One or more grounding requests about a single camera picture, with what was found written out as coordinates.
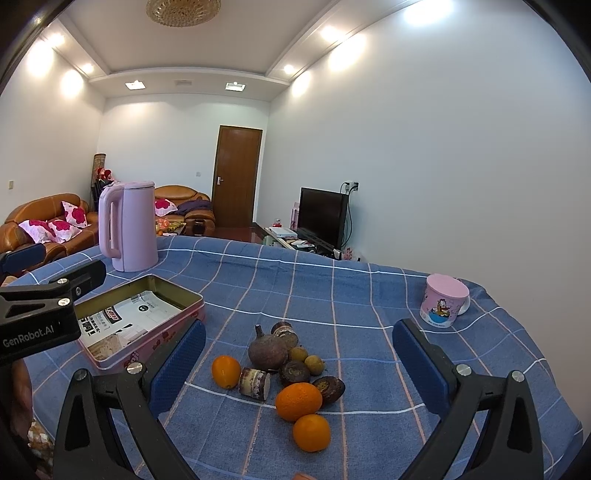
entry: kettle handle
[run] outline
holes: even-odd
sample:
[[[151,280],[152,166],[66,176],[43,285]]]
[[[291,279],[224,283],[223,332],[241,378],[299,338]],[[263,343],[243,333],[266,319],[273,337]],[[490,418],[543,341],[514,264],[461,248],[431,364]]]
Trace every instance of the kettle handle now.
[[[119,226],[113,223],[111,205],[121,201],[123,192],[122,184],[111,185],[103,190],[99,198],[99,246],[101,253],[108,258],[121,258]]]

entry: pink floral cushion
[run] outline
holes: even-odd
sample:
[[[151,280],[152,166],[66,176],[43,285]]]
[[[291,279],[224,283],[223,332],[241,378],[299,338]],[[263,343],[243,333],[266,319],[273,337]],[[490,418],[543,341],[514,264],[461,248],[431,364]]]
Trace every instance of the pink floral cushion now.
[[[72,240],[76,235],[81,233],[78,227],[69,224],[64,220],[52,220],[48,223],[49,228],[55,233],[55,240],[59,244]]]
[[[88,226],[83,208],[68,202],[62,202],[61,204],[64,206],[64,212],[66,213],[66,222],[79,228]]]
[[[177,206],[167,199],[158,199],[154,202],[154,211],[159,217],[169,214],[170,212],[176,212]]]
[[[20,228],[26,231],[36,244],[46,244],[55,242],[56,235],[49,227],[47,222],[42,220],[25,220],[18,224]]]

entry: brown leather sofa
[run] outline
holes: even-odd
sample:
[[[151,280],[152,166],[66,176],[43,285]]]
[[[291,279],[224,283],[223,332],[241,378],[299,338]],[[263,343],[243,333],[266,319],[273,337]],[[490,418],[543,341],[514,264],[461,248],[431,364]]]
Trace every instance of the brown leather sofa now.
[[[157,199],[170,200],[177,206],[183,202],[188,202],[189,200],[210,200],[210,198],[204,193],[198,192],[189,187],[183,187],[182,185],[165,185],[163,187],[158,187],[154,193]],[[216,230],[216,218],[211,210],[191,210],[184,217],[181,215],[165,215],[164,218],[172,222],[187,222],[187,227],[190,227],[195,223],[201,223],[204,226],[204,236],[213,236],[213,233]]]
[[[82,207],[86,212],[88,227],[82,229],[82,233],[76,235],[72,240],[63,244],[48,242],[44,244],[46,255],[45,260],[29,270],[41,267],[49,262],[75,254],[86,248],[95,246],[99,242],[99,215],[96,212],[88,212],[88,204],[73,193],[60,193],[50,197],[33,200],[15,208],[6,218],[3,225],[0,225],[0,253],[22,248],[33,242],[33,239],[18,226],[25,220],[64,219],[64,209],[61,202],[69,202]]]

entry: red rose pattern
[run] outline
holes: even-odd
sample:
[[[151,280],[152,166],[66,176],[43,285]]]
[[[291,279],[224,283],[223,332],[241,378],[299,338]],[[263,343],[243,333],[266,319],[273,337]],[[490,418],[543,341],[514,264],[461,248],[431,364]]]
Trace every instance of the red rose pattern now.
[[[86,215],[84,214],[84,210],[80,207],[77,207],[72,210],[72,216],[76,223],[85,223],[86,222]]]
[[[71,225],[66,222],[65,220],[54,220],[53,226],[56,228],[57,231],[68,231]]]
[[[54,233],[54,231],[51,228],[49,228],[49,225],[47,224],[47,222],[43,222],[42,220],[29,220],[29,225],[43,227],[45,230],[47,230],[49,232],[49,234],[51,236],[56,235]]]
[[[64,212],[66,213],[66,222],[80,228],[88,226],[84,209],[68,202],[62,202],[61,204],[64,207]]]
[[[158,199],[154,202],[154,206],[160,210],[161,208],[168,208],[170,206],[170,202],[166,199]]]

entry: human hand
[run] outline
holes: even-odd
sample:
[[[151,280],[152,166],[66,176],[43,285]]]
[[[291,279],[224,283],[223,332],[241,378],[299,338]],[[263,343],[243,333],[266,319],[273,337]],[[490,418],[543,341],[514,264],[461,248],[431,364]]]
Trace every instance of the human hand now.
[[[12,406],[10,428],[26,439],[33,422],[33,388],[27,364],[23,359],[12,363]]]

